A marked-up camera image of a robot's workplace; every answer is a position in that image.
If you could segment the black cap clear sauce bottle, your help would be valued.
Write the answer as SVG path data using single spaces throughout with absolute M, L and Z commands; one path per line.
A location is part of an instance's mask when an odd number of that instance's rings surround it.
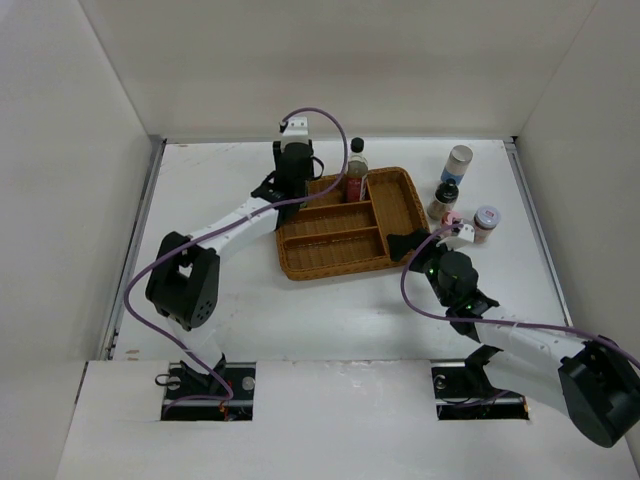
M 344 183 L 346 203 L 363 201 L 366 196 L 366 179 L 369 167 L 364 156 L 364 147 L 365 142 L 361 137 L 354 137 L 351 140 Z

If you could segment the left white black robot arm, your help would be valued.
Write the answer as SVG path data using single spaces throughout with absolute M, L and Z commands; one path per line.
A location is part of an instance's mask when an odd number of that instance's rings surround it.
M 273 155 L 274 170 L 240 207 L 196 234 L 167 234 L 150 270 L 145 297 L 169 320 L 165 336 L 182 349 L 185 379 L 202 398 L 233 396 L 224 380 L 225 356 L 207 324 L 217 305 L 222 265 L 290 221 L 315 179 L 307 134 L 274 141 Z

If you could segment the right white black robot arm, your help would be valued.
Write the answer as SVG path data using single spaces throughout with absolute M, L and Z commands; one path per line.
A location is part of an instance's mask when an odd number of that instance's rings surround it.
M 639 422 L 638 360 L 604 336 L 512 316 L 479 289 L 479 274 L 460 250 L 473 238 L 464 223 L 387 237 L 391 260 L 405 260 L 405 273 L 429 282 L 446 310 L 441 320 L 478 344 L 465 361 L 466 388 L 533 398 L 592 443 L 613 447 Z

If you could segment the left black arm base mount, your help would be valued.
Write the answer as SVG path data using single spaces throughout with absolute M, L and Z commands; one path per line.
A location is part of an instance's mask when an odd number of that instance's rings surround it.
M 214 368 L 226 385 L 209 373 L 198 372 L 184 361 L 170 363 L 154 383 L 163 391 L 162 421 L 251 421 L 256 390 L 255 363 L 229 363 Z

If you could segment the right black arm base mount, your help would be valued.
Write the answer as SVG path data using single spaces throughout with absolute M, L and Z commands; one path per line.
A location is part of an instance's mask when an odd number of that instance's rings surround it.
M 499 352 L 481 346 L 466 359 L 431 366 L 436 416 L 441 421 L 528 420 L 525 397 L 493 387 L 483 368 Z

